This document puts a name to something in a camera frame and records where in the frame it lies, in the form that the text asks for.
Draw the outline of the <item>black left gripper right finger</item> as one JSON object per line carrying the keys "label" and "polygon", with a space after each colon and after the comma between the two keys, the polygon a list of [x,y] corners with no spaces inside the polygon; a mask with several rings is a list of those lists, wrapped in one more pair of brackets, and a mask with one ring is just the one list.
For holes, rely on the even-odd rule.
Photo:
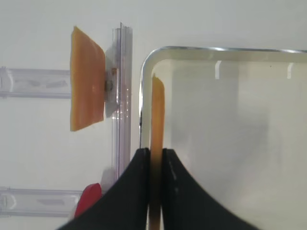
{"label": "black left gripper right finger", "polygon": [[190,175],[173,149],[162,158],[161,204],[166,230],[254,230],[211,197]]}

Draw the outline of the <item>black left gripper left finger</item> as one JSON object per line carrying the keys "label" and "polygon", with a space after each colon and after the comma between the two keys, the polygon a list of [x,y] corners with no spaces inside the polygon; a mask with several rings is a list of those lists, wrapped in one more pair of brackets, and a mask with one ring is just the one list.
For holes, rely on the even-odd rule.
{"label": "black left gripper left finger", "polygon": [[61,230],[144,230],[149,203],[150,151],[136,150],[113,186]]}

